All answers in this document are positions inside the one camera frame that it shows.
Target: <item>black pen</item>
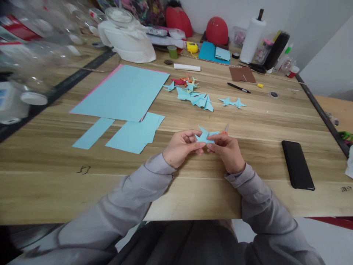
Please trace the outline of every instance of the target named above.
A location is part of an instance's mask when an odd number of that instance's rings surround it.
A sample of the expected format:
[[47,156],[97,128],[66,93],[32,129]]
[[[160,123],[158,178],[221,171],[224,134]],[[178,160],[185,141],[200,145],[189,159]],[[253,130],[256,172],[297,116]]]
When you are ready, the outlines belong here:
[[232,83],[227,83],[227,84],[230,85],[230,86],[232,86],[232,87],[235,87],[235,88],[237,88],[237,89],[240,89],[240,90],[242,90],[242,91],[244,91],[244,92],[246,92],[246,93],[251,94],[251,92],[250,92],[249,90],[246,90],[246,89],[244,89],[244,88],[241,88],[240,86],[236,86],[236,85],[234,85],[234,84],[232,84]]

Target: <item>gray sleeve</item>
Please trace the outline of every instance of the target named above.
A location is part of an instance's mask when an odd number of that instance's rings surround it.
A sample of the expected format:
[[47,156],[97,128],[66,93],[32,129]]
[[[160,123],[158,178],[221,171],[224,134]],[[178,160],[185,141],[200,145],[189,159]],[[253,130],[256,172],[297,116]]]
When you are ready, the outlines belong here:
[[10,264],[107,262],[115,255],[110,248],[112,244],[142,221],[151,202],[167,189],[174,172],[162,154],[150,158],[95,206],[49,234],[38,248]]
[[242,219],[257,234],[245,251],[249,263],[324,264],[295,219],[250,165],[225,178],[241,194]]

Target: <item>black phone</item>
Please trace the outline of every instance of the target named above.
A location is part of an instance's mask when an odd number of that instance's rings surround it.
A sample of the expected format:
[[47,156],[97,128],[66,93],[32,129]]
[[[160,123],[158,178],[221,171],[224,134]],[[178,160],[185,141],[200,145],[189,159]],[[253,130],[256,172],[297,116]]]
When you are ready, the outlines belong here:
[[293,188],[314,191],[314,183],[300,143],[282,141],[282,146]]

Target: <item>hand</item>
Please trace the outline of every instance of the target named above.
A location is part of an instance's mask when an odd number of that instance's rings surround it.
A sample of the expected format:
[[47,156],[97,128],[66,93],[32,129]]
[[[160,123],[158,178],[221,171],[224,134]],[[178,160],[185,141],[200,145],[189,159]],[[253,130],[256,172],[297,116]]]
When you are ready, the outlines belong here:
[[162,155],[164,160],[171,167],[177,169],[182,165],[185,158],[190,153],[203,154],[205,142],[196,142],[195,135],[201,136],[202,132],[197,130],[187,130],[176,132],[170,140]]
[[207,151],[220,155],[225,169],[229,174],[236,174],[244,171],[245,161],[240,153],[238,141],[225,134],[212,135],[207,138],[215,144],[207,144]]

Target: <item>red egg-shaped object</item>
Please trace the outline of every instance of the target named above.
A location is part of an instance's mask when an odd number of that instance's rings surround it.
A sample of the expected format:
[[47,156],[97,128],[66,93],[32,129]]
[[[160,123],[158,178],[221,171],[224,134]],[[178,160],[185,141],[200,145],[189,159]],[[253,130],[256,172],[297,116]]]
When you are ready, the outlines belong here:
[[192,37],[190,19],[181,7],[167,7],[165,20],[168,28],[181,29],[187,38]]
[[206,38],[208,42],[217,45],[228,44],[228,27],[220,17],[213,17],[207,23]]

